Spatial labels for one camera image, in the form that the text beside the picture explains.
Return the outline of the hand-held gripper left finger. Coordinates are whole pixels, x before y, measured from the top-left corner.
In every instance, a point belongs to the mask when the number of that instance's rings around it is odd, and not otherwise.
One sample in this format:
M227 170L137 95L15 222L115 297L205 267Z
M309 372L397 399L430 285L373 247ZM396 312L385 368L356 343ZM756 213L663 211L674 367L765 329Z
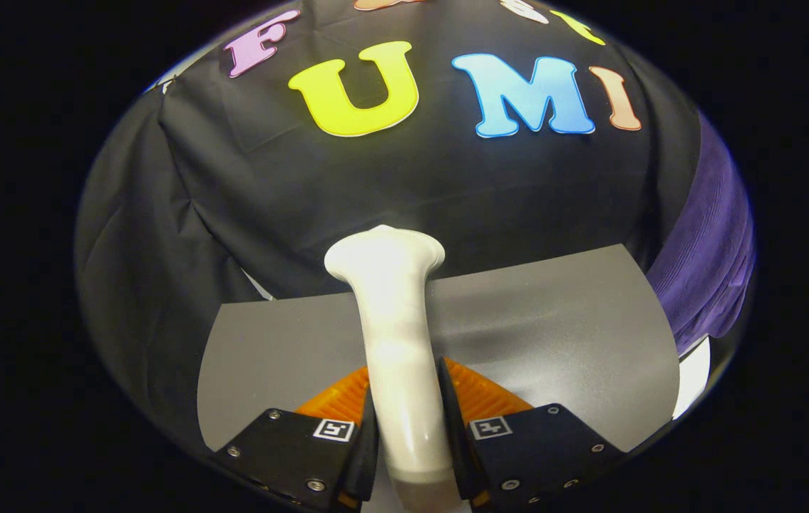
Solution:
M271 512L359 512L371 500L379 451L366 367L294 411L267 407L213 453Z

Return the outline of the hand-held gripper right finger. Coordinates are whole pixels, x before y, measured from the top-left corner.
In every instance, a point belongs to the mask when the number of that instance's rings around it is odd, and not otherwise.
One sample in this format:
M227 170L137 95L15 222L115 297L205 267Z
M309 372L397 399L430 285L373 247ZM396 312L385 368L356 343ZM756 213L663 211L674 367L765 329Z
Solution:
M437 373L454 478L473 511L553 511L629 457L567 406L529 405L450 358Z

